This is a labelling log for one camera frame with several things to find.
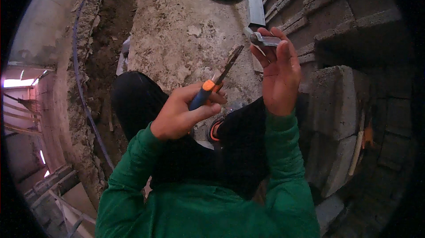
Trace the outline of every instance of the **black pants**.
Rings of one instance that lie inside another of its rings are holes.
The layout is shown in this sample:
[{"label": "black pants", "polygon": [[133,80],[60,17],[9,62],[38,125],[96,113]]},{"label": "black pants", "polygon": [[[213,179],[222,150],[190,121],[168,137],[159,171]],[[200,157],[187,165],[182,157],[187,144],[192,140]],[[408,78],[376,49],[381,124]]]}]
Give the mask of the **black pants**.
[{"label": "black pants", "polygon": [[[131,140],[157,117],[168,95],[149,77],[131,71],[115,80],[111,98],[126,138]],[[151,188],[161,183],[203,180],[251,199],[269,172],[264,147],[265,118],[263,98],[227,115],[217,130],[223,147],[220,156],[189,135],[168,141],[154,166]]]}]

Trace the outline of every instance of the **green sleeve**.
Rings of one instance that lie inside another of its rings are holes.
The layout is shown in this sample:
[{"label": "green sleeve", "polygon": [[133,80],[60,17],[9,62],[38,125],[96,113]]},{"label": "green sleeve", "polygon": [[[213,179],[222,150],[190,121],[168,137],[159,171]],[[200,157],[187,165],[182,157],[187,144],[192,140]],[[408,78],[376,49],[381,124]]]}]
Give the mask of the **green sleeve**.
[{"label": "green sleeve", "polygon": [[265,143],[271,178],[266,208],[287,237],[319,237],[298,138],[295,111],[289,116],[267,113]]},{"label": "green sleeve", "polygon": [[140,130],[112,172],[100,198],[96,237],[123,237],[145,208],[141,190],[151,175],[163,142],[151,132],[151,124]]}]

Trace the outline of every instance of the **orange and blue handle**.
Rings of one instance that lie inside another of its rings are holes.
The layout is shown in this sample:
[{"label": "orange and blue handle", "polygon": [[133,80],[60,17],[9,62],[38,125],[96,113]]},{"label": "orange and blue handle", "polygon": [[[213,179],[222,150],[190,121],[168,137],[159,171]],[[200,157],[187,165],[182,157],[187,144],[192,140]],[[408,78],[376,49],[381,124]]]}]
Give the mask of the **orange and blue handle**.
[{"label": "orange and blue handle", "polygon": [[198,94],[196,94],[195,98],[189,105],[189,111],[198,109],[204,104],[208,104],[208,98],[210,97],[212,92],[218,92],[221,87],[223,86],[223,83],[216,85],[212,80],[207,80],[202,84],[201,89],[199,90]]}]

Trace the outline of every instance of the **knee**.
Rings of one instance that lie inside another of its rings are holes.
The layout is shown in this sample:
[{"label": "knee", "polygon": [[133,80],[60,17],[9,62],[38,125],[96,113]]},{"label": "knee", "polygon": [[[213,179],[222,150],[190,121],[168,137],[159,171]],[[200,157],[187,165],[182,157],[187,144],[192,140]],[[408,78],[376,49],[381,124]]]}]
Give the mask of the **knee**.
[{"label": "knee", "polygon": [[119,75],[112,84],[111,100],[131,98],[136,93],[143,93],[150,85],[150,79],[139,71],[129,71]]}]

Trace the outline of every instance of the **green sweatshirt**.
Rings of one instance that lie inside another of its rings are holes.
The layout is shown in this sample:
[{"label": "green sweatshirt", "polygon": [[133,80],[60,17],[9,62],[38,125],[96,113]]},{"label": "green sweatshirt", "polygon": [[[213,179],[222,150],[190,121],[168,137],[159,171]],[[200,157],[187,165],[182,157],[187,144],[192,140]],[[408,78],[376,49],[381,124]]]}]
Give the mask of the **green sweatshirt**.
[{"label": "green sweatshirt", "polygon": [[298,138],[294,113],[268,113],[271,178],[265,206],[227,188],[190,183],[159,185],[144,204],[141,190],[157,156],[167,150],[149,125],[130,141],[109,178],[99,203],[96,237],[319,237]]}]

